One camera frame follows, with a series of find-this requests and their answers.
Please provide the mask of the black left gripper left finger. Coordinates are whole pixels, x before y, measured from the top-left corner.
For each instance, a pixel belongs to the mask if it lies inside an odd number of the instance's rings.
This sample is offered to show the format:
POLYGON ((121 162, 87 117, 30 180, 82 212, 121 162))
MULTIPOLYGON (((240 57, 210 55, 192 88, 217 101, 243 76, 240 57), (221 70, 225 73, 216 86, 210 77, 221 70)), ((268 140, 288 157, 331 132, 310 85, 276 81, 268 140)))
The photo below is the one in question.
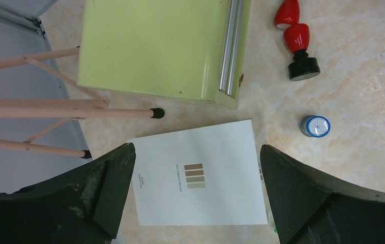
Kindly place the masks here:
POLYGON ((135 146, 125 143, 54 178, 0 193, 0 243, 111 243, 135 160, 135 146))

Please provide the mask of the white paper booklet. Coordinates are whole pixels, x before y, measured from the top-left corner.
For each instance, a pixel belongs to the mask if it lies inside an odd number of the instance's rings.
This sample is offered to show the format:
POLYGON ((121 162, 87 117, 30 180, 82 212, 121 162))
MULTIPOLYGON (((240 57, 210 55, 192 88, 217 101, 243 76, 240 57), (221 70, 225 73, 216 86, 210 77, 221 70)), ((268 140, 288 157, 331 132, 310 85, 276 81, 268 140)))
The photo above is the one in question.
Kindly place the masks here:
POLYGON ((265 225, 250 120, 131 139, 141 226, 265 225))

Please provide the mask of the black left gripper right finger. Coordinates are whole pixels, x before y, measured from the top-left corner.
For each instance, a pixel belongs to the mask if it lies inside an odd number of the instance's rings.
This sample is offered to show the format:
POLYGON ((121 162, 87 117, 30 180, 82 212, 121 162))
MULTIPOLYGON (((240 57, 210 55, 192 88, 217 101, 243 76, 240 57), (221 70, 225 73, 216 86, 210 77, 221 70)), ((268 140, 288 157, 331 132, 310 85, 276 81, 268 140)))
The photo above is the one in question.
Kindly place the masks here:
POLYGON ((281 243, 385 243, 385 192, 308 166, 271 145, 260 150, 281 243))

